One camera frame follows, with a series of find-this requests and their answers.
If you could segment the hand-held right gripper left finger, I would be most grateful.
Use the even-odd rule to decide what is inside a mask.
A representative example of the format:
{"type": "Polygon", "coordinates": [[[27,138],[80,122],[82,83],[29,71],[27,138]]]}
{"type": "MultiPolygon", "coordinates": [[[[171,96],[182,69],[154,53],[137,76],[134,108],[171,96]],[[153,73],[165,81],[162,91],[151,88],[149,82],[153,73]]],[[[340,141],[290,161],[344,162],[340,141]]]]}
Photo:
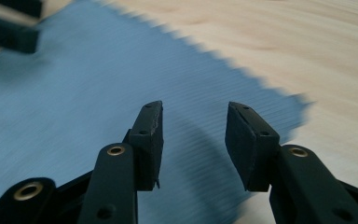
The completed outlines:
{"type": "Polygon", "coordinates": [[[137,193],[159,185],[163,144],[162,102],[143,105],[123,141],[100,150],[77,224],[138,224],[137,193]]]}

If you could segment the grey-blue cloth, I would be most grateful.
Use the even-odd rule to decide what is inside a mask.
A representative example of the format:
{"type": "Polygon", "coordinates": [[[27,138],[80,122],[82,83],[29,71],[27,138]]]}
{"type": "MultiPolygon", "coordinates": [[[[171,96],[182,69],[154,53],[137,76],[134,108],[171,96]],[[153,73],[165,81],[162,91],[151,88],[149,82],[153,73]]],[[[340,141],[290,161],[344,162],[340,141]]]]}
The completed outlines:
{"type": "Polygon", "coordinates": [[[140,224],[232,224],[247,195],[225,146],[228,104],[252,107],[283,141],[303,121],[301,97],[93,0],[39,28],[36,53],[0,51],[0,196],[29,177],[86,173],[159,100],[160,186],[140,194],[140,224]]]}

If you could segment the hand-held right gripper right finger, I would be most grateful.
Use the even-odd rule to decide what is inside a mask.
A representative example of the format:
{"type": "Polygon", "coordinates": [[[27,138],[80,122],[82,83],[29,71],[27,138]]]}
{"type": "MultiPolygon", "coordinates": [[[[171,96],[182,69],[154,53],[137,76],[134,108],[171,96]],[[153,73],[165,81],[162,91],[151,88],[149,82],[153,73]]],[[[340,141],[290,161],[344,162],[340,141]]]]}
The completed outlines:
{"type": "Polygon", "coordinates": [[[358,188],[310,149],[279,141],[250,106],[228,104],[227,152],[247,191],[269,193],[276,224],[358,224],[358,188]]]}

